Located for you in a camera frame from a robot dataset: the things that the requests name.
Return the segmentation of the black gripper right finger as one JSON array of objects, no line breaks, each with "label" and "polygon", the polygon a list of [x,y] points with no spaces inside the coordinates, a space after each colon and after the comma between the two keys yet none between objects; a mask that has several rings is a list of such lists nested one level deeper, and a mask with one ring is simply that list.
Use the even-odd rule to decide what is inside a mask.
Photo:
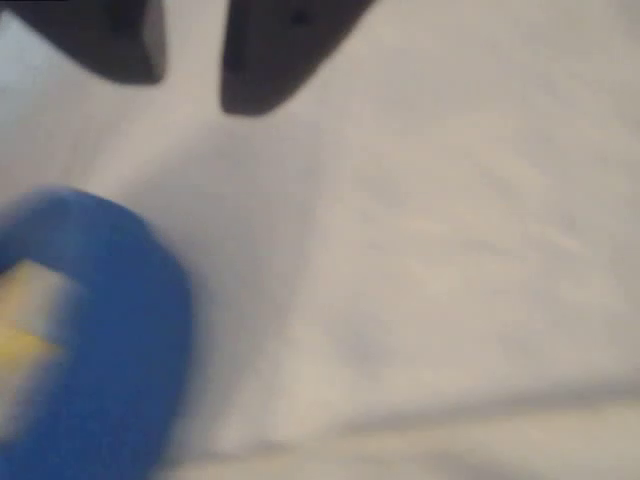
[{"label": "black gripper right finger", "polygon": [[228,3],[220,104],[261,116],[288,101],[373,5],[365,0],[254,0]]}]

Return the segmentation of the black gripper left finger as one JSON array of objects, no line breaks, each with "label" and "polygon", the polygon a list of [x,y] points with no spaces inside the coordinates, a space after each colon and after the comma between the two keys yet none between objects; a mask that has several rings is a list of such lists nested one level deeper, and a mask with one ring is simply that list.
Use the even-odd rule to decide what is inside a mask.
[{"label": "black gripper left finger", "polygon": [[165,9],[155,0],[3,1],[10,13],[85,70],[119,84],[166,72]]}]

